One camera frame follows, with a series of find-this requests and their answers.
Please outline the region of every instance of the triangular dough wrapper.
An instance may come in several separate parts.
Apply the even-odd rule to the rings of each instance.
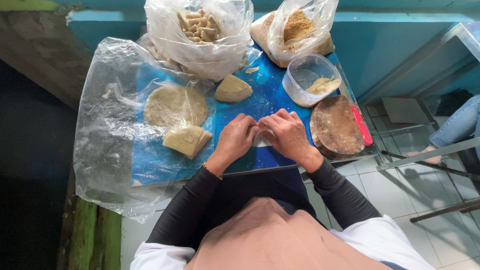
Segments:
[[[195,155],[204,147],[204,145],[212,138],[212,134],[206,130],[202,132],[202,135],[200,135],[200,139],[198,140],[197,146],[195,147],[195,151],[193,151],[193,154],[191,155],[186,155],[189,159],[193,159]]]
[[[218,86],[215,99],[227,102],[239,102],[252,95],[252,87],[239,78],[228,75]]]
[[[203,131],[194,125],[174,127],[163,136],[163,145],[187,156],[194,155]]]

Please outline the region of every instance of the black sleeve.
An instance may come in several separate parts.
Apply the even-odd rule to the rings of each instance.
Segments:
[[[308,176],[343,229],[360,221],[381,217],[367,198],[327,161]]]
[[[173,197],[146,242],[187,246],[220,181],[206,168],[200,168]]]

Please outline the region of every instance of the gold bracelet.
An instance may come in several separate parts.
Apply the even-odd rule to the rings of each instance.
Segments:
[[[207,168],[207,165],[205,165],[205,162],[202,163],[202,167],[204,167],[205,169],[207,169],[207,171],[210,171],[208,168]],[[220,180],[223,180],[223,176],[218,176],[218,175],[215,175],[216,177],[218,177]]]

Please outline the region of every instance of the white sleeve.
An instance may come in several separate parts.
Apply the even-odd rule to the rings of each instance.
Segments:
[[[191,247],[142,242],[130,270],[181,270],[194,255],[195,250]]]
[[[389,216],[357,222],[344,231],[330,232],[377,261],[393,262],[408,270],[434,270],[412,247],[402,229]]]

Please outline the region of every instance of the right hand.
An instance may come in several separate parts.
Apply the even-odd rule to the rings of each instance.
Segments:
[[[275,150],[300,164],[308,173],[316,171],[323,163],[323,156],[308,142],[305,126],[296,112],[280,109],[260,119],[258,126],[269,127],[273,134],[263,131],[261,135],[270,141]]]

